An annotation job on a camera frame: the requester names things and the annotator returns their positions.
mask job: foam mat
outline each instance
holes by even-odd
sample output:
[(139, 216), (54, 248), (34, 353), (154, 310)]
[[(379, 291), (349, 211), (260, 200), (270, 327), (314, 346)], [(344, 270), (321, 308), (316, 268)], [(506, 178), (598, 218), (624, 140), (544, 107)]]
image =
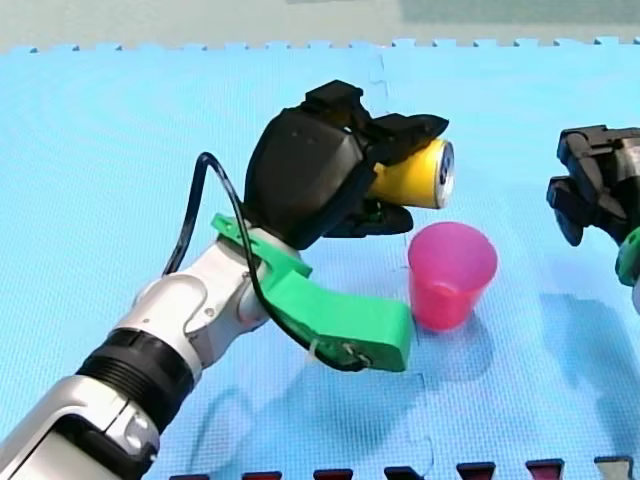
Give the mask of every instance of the foam mat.
[[(597, 231), (566, 245), (545, 192), (564, 173), (562, 129), (640, 125), (640, 45), (474, 45), (65, 45), (0, 56), (0, 435), (160, 274), (197, 154), (216, 154), (241, 193), (266, 123), (338, 78), (363, 88), (375, 115), (450, 119), (453, 199), (414, 211), (417, 228), (476, 226), (498, 250), (498, 275), (466, 327), (417, 336), (402, 374), (329, 371), (270, 324), (239, 339), (165, 432), (147, 478), (350, 469), (375, 480), (410, 466), (444, 480), (482, 463), (494, 479), (524, 480), (527, 465), (556, 459), (565, 480), (592, 480), (596, 458), (637, 455), (640, 322), (617, 284), (616, 247)], [(217, 211), (231, 210), (209, 181), (185, 262), (212, 240)], [(332, 289), (406, 299), (411, 235), (322, 240), (304, 256)]]

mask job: green 3d-printed part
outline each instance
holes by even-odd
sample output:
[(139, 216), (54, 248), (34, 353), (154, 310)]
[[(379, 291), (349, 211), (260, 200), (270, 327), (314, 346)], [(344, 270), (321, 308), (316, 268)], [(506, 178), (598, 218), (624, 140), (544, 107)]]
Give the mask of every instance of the green 3d-printed part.
[[(213, 226), (242, 245), (234, 219), (216, 215)], [(407, 367), (413, 320), (402, 302), (333, 292), (308, 279), (311, 267), (251, 235), (251, 249), (268, 267), (260, 286), (283, 322), (313, 348), (342, 364), (360, 355), (369, 368), (392, 372)]]
[(633, 287), (640, 275), (640, 227), (625, 238), (616, 259), (616, 274), (623, 285)]

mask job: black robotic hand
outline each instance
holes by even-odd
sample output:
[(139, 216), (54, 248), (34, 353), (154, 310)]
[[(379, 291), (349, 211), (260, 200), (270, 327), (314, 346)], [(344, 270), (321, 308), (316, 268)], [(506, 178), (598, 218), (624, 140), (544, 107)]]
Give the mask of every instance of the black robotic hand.
[(558, 158), (569, 175), (551, 179), (547, 202), (567, 241), (593, 225), (622, 244), (640, 226), (640, 128), (564, 130)]
[(304, 250), (320, 237), (408, 232), (401, 205), (370, 195), (377, 164), (392, 166), (427, 147), (448, 126), (432, 115), (372, 118), (363, 91), (333, 81), (285, 108), (266, 127), (245, 180), (248, 220)]

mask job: silver arm segment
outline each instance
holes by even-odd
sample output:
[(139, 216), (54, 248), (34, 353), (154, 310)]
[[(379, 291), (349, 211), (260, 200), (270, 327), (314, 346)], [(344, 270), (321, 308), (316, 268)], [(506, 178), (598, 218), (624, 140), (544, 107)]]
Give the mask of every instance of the silver arm segment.
[(266, 321), (247, 271), (244, 252), (220, 236), (191, 266), (143, 289), (103, 345), (0, 445), (0, 480), (141, 478), (202, 370)]

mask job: green bracket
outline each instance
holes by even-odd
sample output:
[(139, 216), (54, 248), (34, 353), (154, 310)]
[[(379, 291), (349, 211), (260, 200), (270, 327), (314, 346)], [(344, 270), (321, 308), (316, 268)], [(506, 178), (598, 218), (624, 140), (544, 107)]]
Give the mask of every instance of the green bracket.
[(623, 285), (633, 287), (640, 276), (640, 227), (624, 239), (618, 250), (616, 274)]
[[(213, 226), (242, 246), (234, 219), (216, 215)], [(402, 302), (333, 292), (309, 280), (311, 267), (302, 260), (250, 233), (254, 255), (267, 264), (261, 280), (267, 300), (283, 322), (315, 349), (342, 364), (363, 355), (369, 368), (406, 370), (413, 319)]]

